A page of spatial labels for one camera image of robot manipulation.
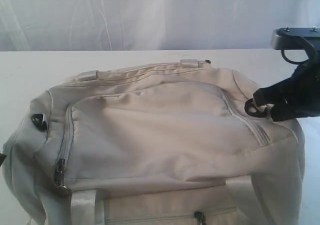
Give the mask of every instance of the fabric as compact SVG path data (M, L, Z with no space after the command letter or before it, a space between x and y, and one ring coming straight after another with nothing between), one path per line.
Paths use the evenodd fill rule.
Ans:
M319 0L0 0L0 51L269 48Z
M209 225L237 225L241 211L244 225L295 225L303 132L294 119L248 116L257 89L196 60L81 73L31 101L4 146L6 183L39 225L71 224L72 196L90 190L97 210L104 203L104 215L90 210L97 223L193 225L201 212ZM250 215L257 203L261 215Z

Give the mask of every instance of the white backdrop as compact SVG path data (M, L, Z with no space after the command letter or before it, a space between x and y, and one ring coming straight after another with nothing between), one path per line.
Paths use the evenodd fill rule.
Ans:
M0 51L268 48L320 0L0 0Z

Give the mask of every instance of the beige duffel bag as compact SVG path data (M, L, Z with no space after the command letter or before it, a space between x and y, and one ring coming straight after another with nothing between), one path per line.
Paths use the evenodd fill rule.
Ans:
M81 73L30 103L5 180L39 225L296 225L303 132L248 116L257 88L192 59Z

